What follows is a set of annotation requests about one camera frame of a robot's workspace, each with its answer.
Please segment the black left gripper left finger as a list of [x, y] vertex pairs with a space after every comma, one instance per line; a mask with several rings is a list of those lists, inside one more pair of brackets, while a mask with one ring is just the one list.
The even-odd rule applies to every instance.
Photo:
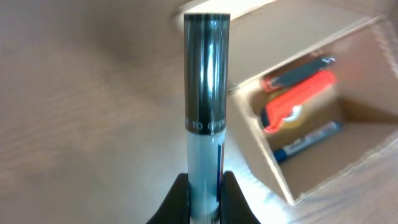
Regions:
[[175, 179], [158, 210], [147, 224], [189, 224], [190, 184], [188, 174], [181, 173]]

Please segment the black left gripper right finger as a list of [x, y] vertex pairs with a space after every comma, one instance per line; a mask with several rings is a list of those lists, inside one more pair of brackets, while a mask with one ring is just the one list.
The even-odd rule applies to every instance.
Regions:
[[221, 224], [260, 224], [231, 171], [223, 174], [220, 217]]

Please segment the blue capped marker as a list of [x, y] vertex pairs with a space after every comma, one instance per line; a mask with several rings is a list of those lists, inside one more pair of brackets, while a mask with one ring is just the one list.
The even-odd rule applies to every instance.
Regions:
[[323, 126], [313, 130], [305, 136], [294, 140], [292, 143], [285, 145], [273, 152], [278, 163], [285, 161], [289, 157], [307, 149], [326, 138], [338, 133], [342, 129], [342, 124], [337, 121], [329, 121]]

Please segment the red utility knife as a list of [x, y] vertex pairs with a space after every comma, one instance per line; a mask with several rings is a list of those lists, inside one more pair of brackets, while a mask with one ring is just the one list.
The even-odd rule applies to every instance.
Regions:
[[261, 123], [265, 133], [276, 133], [291, 114], [294, 106], [302, 105], [336, 82], [329, 70], [321, 70], [290, 90], [266, 103], [261, 110]]

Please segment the black capped marker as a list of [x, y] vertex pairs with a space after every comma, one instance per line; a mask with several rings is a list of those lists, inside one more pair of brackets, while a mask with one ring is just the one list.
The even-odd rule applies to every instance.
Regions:
[[190, 222], [219, 223], [230, 15], [183, 16]]

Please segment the brown cardboard box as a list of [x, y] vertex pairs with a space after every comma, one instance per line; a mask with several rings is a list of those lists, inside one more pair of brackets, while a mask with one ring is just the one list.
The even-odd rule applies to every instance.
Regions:
[[[231, 16], [228, 131], [255, 177], [295, 204], [397, 137], [396, 1], [192, 1], [180, 13]], [[269, 134], [261, 80], [321, 56], [336, 83], [303, 106], [301, 126]], [[329, 121], [342, 129], [278, 163], [273, 152]]]

